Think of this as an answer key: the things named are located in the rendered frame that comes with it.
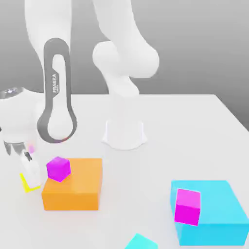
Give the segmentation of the small purple cube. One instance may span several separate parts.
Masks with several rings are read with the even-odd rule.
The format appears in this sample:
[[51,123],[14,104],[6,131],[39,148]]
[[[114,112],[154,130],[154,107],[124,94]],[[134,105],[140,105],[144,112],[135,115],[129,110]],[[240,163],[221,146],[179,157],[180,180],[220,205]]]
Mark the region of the small purple cube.
[[71,174],[70,160],[55,157],[46,164],[48,178],[62,182]]

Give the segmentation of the large orange box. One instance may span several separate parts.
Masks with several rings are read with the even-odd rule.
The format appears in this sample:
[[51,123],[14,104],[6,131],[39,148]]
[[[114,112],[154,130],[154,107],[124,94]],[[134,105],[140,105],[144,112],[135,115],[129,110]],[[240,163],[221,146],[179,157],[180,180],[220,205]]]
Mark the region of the large orange box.
[[62,182],[48,178],[42,190],[46,211],[99,209],[103,180],[101,158],[70,158],[71,174]]

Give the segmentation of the small yellow cube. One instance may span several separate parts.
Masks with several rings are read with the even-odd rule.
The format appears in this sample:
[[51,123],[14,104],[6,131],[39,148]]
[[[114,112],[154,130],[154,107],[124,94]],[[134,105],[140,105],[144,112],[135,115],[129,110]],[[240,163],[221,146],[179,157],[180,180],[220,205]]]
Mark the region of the small yellow cube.
[[41,185],[37,185],[37,186],[31,188],[28,185],[28,182],[26,181],[26,179],[25,179],[25,177],[24,177],[24,175],[22,173],[20,173],[20,178],[21,178],[21,181],[22,181],[22,185],[23,185],[24,191],[26,193],[28,193],[30,191],[34,191],[34,190],[39,189],[41,187]]

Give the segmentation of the small magenta cube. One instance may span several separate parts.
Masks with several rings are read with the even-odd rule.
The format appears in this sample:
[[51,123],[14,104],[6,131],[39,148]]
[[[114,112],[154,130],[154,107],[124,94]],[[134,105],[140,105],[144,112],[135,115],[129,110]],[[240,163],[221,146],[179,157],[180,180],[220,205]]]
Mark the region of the small magenta cube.
[[201,192],[177,189],[174,221],[198,226],[201,213]]

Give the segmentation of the large cyan box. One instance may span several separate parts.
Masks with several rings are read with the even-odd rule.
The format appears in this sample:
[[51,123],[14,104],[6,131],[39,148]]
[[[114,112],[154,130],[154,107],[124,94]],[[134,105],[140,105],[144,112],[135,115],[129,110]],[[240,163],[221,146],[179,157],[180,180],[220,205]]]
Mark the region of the large cyan box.
[[198,226],[175,222],[181,246],[243,246],[249,218],[226,180],[173,180],[170,203],[175,215],[177,189],[201,192]]

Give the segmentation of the small turquoise cube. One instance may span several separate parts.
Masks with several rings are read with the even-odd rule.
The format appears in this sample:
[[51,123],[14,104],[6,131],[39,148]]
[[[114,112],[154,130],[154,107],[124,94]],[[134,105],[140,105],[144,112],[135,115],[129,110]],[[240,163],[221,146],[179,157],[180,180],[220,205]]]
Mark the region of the small turquoise cube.
[[125,249],[158,249],[158,244],[137,233]]

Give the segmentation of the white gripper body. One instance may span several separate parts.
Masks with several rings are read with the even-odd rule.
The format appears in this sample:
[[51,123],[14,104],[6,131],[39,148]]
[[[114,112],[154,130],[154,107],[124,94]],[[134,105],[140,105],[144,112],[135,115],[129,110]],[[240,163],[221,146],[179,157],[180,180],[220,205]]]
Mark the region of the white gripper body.
[[41,185],[41,173],[38,162],[35,158],[28,158],[25,155],[21,157],[22,173],[30,188]]

